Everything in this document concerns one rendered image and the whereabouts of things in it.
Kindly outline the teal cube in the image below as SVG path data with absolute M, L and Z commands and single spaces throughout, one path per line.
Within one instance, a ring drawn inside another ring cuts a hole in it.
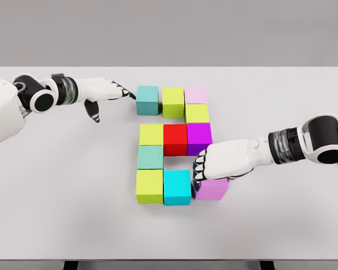
M 138 115 L 156 116 L 159 114 L 159 87 L 139 85 L 136 93 Z

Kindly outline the cyan cube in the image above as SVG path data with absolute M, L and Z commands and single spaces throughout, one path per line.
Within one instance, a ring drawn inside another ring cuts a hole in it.
M 163 196 L 167 206 L 190 205 L 192 199 L 189 170 L 164 170 Z

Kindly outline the pale pink cube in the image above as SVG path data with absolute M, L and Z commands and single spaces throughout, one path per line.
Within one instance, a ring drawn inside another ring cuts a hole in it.
M 184 87 L 184 99 L 186 104 L 206 104 L 205 87 Z

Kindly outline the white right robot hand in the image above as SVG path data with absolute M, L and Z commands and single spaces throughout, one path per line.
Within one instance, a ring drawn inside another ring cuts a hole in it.
M 257 145 L 245 139 L 215 143 L 199 153 L 193 163 L 193 181 L 238 178 L 254 167 Z

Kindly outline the mint green cube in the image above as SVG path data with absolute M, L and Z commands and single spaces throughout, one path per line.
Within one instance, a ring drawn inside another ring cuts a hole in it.
M 163 146 L 139 146 L 137 156 L 138 169 L 163 169 Z

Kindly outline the red cube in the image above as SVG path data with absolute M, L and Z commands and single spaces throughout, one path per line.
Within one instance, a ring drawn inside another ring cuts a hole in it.
M 188 137 L 186 124 L 164 124 L 164 156 L 186 156 L 187 148 Z

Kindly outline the purple cube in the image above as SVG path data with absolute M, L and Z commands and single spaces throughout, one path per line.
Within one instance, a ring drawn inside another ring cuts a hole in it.
M 210 123 L 188 123 L 187 156 L 197 156 L 207 146 L 213 143 Z

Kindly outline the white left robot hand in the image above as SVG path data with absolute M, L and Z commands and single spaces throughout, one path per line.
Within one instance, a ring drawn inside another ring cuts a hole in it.
M 117 82 L 106 78 L 82 79 L 77 82 L 77 102 L 84 101 L 87 115 L 96 123 L 100 122 L 98 101 L 117 100 L 136 96 Z

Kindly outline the yellow-green cube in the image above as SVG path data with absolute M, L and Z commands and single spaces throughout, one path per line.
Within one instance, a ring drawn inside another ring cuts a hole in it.
M 186 123 L 209 123 L 210 117 L 206 103 L 186 104 L 185 105 Z
M 162 107 L 162 114 L 164 118 L 183 118 L 185 107 L 184 88 L 162 88 Z
M 139 204 L 163 204 L 163 169 L 137 170 L 135 194 Z
M 163 145 L 163 124 L 141 124 L 139 145 Z

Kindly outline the orchid pink cube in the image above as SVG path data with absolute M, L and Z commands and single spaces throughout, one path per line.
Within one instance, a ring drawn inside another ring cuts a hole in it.
M 221 200 L 229 188 L 227 178 L 193 181 L 197 200 Z

